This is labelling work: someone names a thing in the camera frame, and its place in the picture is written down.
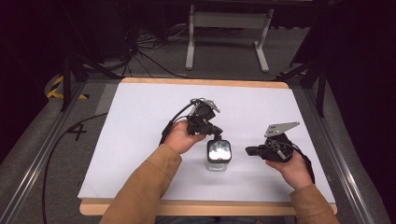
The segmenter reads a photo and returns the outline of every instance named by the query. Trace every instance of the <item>white paper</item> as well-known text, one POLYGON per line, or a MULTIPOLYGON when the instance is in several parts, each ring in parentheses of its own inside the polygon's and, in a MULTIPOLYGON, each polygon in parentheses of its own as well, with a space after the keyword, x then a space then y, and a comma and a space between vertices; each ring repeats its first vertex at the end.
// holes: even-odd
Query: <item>white paper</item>
POLYGON ((213 135, 207 136, 182 155, 164 200, 289 202, 293 189, 280 173, 245 148, 263 144, 268 125, 299 121, 286 135, 312 161, 319 190, 335 203, 291 90, 143 83, 119 85, 78 197, 114 198, 156 149, 168 121, 193 98, 212 100, 220 109, 210 121, 223 130, 233 158, 226 172, 207 171, 206 143, 213 135))

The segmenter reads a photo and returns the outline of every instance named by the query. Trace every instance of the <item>white stand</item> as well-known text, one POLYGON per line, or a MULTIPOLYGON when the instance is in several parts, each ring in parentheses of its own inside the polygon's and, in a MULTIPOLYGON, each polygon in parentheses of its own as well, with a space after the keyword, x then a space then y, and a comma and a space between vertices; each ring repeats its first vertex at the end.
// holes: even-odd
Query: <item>white stand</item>
POLYGON ((255 41, 255 49, 259 58, 260 66, 264 73, 269 71, 268 63, 265 60, 262 46, 267 36, 268 28, 274 13, 273 9, 266 14, 247 13, 222 13, 222 12, 195 12, 194 6, 190 8, 190 41, 187 50, 186 69, 191 70, 194 59, 194 27, 223 27, 242 29, 262 29, 262 36, 259 41, 255 41))

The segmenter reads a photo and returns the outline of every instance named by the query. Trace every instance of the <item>metal rail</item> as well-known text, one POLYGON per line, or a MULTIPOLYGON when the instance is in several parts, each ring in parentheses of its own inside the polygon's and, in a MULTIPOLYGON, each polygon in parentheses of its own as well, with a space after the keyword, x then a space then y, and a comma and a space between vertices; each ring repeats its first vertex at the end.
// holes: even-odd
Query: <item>metal rail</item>
POLYGON ((49 132, 49 135, 47 136, 42 147, 35 156, 35 160, 32 162, 32 165, 26 171, 26 174, 24 175, 23 180, 20 183, 20 186, 16 190, 14 196, 9 202, 3 215, 0 217, 0 224, 12 223, 15 217, 17 216, 17 214, 19 213, 19 211, 21 210, 24 201, 26 200, 30 190, 35 184, 35 181, 37 180, 41 170, 43 169, 47 159, 49 158, 51 149, 53 148, 57 140, 57 137, 59 136, 60 131, 64 126, 65 120, 70 110, 72 109, 78 97, 81 95, 82 91, 84 90, 84 87, 85 87, 85 83, 83 82, 76 83, 70 105, 66 108, 64 112, 61 112, 58 118, 55 120, 55 123, 49 132))
POLYGON ((352 173, 350 173, 347 163, 341 153, 339 147, 337 147, 333 141, 332 133, 324 118, 321 118, 316 110, 316 98, 311 90, 304 90, 304 95, 308 99, 309 107, 315 114, 315 119, 323 132, 326 142, 330 148, 329 153, 334 164, 337 174, 340 176, 341 183, 344 187, 346 196, 352 206, 352 209, 358 219, 359 223, 371 224, 374 223, 372 216, 370 215, 366 203, 361 197, 361 192, 355 183, 352 173))

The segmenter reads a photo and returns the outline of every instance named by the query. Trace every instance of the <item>wooden table edge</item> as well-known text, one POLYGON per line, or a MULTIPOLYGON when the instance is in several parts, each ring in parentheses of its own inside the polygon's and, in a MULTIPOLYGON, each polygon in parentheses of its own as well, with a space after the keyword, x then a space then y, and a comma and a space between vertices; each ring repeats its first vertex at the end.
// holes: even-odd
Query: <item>wooden table edge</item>
MULTIPOLYGON (((112 199, 82 199, 79 211, 84 216, 102 216, 112 199)), ((329 203, 337 213, 335 203, 329 203)), ((295 216, 291 203, 160 201, 158 216, 295 216)))
POLYGON ((286 84, 285 82, 273 82, 273 81, 150 78, 150 77, 125 77, 121 81, 121 83, 184 84, 184 85, 235 86, 235 87, 276 88, 276 89, 289 88, 288 84, 286 84))

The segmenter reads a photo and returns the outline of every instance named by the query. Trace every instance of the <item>sleeve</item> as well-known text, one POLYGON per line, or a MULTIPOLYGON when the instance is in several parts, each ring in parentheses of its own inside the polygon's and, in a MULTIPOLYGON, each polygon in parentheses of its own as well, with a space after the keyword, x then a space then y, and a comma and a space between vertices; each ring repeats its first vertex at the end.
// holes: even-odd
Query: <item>sleeve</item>
POLYGON ((291 193, 291 202, 296 211, 298 224, 339 223, 334 211, 316 185, 309 185, 291 193))
POLYGON ((160 145, 128 178, 100 223, 154 223, 161 197, 181 164, 180 155, 160 145))

